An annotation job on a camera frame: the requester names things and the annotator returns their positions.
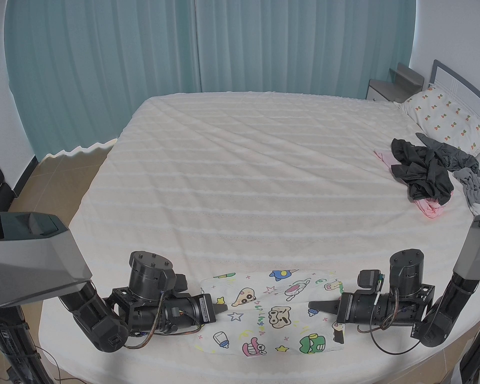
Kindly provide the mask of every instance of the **dark gray garment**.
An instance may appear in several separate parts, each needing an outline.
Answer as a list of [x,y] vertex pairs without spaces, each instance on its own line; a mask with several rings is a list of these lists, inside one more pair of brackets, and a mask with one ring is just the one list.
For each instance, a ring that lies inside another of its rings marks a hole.
[[470,211],[474,215],[480,215],[480,177],[470,168],[462,168],[453,175],[463,185],[463,193]]
[[425,136],[423,133],[418,132],[417,137],[422,140],[427,147],[431,148],[437,157],[442,162],[442,165],[450,172],[458,171],[462,168],[470,168],[474,173],[479,173],[479,162],[477,159],[455,148],[447,143],[440,143],[430,137]]

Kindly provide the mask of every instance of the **white pillow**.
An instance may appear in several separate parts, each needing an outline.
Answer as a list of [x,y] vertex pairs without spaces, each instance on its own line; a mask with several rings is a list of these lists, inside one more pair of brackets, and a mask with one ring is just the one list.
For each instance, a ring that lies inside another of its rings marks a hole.
[[480,119],[439,86],[430,86],[400,104],[430,138],[473,156],[480,153]]

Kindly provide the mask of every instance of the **curtain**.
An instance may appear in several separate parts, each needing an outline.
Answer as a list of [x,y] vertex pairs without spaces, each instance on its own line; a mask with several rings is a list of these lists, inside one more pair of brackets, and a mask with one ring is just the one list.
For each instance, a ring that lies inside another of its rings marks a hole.
[[39,159],[118,137],[149,97],[200,91],[194,0],[10,0],[4,39]]
[[365,98],[408,66],[415,0],[197,0],[203,92]]

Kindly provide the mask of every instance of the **pink fabric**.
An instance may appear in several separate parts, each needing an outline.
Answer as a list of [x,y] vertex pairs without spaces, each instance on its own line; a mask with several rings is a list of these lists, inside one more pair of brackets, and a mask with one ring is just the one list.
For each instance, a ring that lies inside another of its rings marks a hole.
[[[377,157],[383,161],[383,163],[387,166],[390,173],[392,172],[391,166],[394,164],[400,164],[397,159],[394,158],[392,152],[390,151],[374,151]],[[438,204],[438,199],[421,199],[421,200],[414,200],[415,205],[423,212],[425,216],[430,219],[434,217],[440,216],[444,211],[444,205]]]

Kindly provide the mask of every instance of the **fitted sheet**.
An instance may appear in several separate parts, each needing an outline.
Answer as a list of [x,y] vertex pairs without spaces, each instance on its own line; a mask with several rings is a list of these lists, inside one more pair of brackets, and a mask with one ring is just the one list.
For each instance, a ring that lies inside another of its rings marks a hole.
[[[335,270],[345,291],[361,269],[388,275],[391,254],[425,253],[437,298],[472,221],[457,180],[442,216],[425,217],[374,149],[394,137],[421,144],[392,103],[279,93],[153,97],[135,112],[70,224],[102,297],[128,284],[129,255],[159,253],[200,281],[231,271]],[[239,359],[192,347],[198,335],[154,337],[141,350],[97,351],[58,299],[44,302],[43,348],[92,383],[372,383],[439,351],[480,315],[474,295],[450,337],[400,356],[345,328],[345,348]],[[410,328],[378,332],[391,351],[415,343]]]

